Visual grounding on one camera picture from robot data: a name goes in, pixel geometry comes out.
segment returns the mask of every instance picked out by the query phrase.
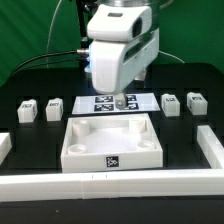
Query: cable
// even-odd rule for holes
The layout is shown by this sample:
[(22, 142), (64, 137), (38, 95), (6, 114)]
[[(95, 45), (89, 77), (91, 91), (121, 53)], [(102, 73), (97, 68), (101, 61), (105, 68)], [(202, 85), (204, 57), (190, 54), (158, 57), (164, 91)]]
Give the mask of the cable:
[[(65, 62), (72, 62), (72, 61), (77, 61), (76, 59), (68, 59), (68, 60), (62, 60), (62, 61), (55, 61), (55, 62), (50, 62), (49, 64), (59, 64), (59, 63), (65, 63)], [(47, 65), (48, 63), (41, 63), (41, 64), (36, 64), (36, 65), (32, 65), (20, 70), (15, 71), (12, 76), (14, 76), (16, 73), (21, 72), (21, 71), (25, 71), (25, 70), (29, 70), (31, 68), (36, 68), (36, 67), (40, 67), (40, 66), (44, 66)]]
[(159, 8), (160, 10), (165, 9), (166, 7), (168, 7), (169, 5), (171, 5), (173, 3), (174, 0), (168, 0), (166, 3), (164, 3), (163, 5), (161, 5)]
[(52, 17), (52, 20), (51, 20), (51, 25), (50, 25), (50, 30), (49, 30), (49, 34), (48, 34), (48, 40), (47, 40), (47, 51), (46, 53), (48, 54), (49, 52), (49, 47), (50, 47), (50, 42), (51, 42), (51, 36), (52, 36), (52, 30), (53, 30), (53, 27), (54, 27), (54, 23), (55, 23), (55, 19), (57, 17), (57, 14), (58, 14), (58, 11), (60, 9), (60, 6), (61, 6), (61, 3), (62, 3), (63, 0), (59, 0), (58, 4), (57, 4), (57, 7), (54, 11), (54, 15)]
[(171, 58), (174, 58), (174, 59), (180, 61), (181, 63), (185, 64), (185, 61), (183, 61), (182, 59), (180, 59), (180, 58), (178, 58), (178, 57), (176, 57), (176, 56), (174, 56), (174, 55), (172, 55), (172, 54), (168, 54), (168, 53), (163, 52), (163, 51), (159, 51), (159, 53), (164, 54), (164, 55), (166, 55), (166, 56), (169, 56), (169, 57), (171, 57)]
[(37, 57), (34, 57), (34, 58), (31, 58), (25, 62), (23, 62), (22, 64), (20, 64), (19, 66), (17, 66), (13, 72), (11, 73), (11, 75), (13, 75), (14, 73), (16, 73), (18, 70), (20, 70), (23, 66), (33, 62), (33, 61), (36, 61), (36, 60), (39, 60), (39, 59), (42, 59), (42, 58), (48, 58), (48, 57), (58, 57), (58, 56), (63, 56), (63, 55), (72, 55), (72, 54), (76, 54), (77, 51), (65, 51), (65, 52), (58, 52), (58, 53), (51, 53), (51, 54), (43, 54), (43, 55), (39, 55)]

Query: white platform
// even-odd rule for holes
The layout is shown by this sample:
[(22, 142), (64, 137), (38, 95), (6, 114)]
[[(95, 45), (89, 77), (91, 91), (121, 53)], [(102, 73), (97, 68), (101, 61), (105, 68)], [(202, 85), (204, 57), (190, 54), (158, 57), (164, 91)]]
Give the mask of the white platform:
[(163, 166), (148, 114), (70, 118), (61, 153), (63, 172)]
[(153, 93), (127, 94), (130, 98), (129, 105), (125, 110), (115, 107), (114, 96), (77, 96), (72, 114), (95, 114), (95, 113), (125, 113), (159, 111), (159, 105)]

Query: white box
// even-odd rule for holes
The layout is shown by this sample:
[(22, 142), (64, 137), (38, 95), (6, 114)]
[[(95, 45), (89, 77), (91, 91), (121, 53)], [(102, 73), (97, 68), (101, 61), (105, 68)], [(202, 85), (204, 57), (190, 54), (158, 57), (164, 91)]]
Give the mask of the white box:
[(148, 114), (70, 118), (61, 153), (64, 173), (163, 166)]
[(23, 101), (17, 110), (19, 123), (33, 122), (37, 112), (36, 100)]
[(60, 121), (63, 114), (63, 100), (49, 100), (46, 107), (47, 121)]
[(11, 138), (9, 133), (0, 133), (0, 165), (12, 148)]
[(163, 94), (161, 107), (166, 117), (180, 116), (180, 103), (175, 95)]
[(208, 102), (200, 93), (187, 94), (187, 107), (193, 115), (206, 115)]

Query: white wall segment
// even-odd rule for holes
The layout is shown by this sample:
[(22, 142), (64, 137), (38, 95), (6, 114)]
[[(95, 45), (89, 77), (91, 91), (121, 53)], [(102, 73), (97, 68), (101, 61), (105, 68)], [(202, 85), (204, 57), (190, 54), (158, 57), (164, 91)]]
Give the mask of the white wall segment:
[(224, 170), (116, 171), (4, 176), (0, 201), (224, 195)]

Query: black and white tag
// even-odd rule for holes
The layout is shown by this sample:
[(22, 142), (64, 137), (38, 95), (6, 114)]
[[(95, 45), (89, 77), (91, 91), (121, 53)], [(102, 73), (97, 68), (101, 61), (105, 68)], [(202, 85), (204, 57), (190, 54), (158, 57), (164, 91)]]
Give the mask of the black and white tag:
[(174, 99), (174, 98), (166, 98), (166, 101), (167, 101), (167, 102), (174, 102), (175, 99)]
[(136, 95), (127, 95), (128, 102), (137, 101)]
[(114, 105), (113, 104), (96, 104), (94, 106), (94, 112), (99, 111), (114, 111)]
[(32, 104), (23, 104), (22, 108), (30, 108), (32, 107)]
[(119, 157), (118, 156), (108, 156), (106, 157), (107, 168), (119, 167)]
[(195, 96), (195, 97), (192, 97), (193, 100), (202, 100), (202, 98), (200, 96)]
[(139, 110), (139, 106), (137, 103), (128, 103), (128, 106), (125, 110)]
[(57, 107), (57, 106), (59, 106), (59, 103), (50, 103), (49, 106), (50, 106), (50, 107)]
[(96, 96), (95, 103), (111, 103), (114, 101), (113, 96)]

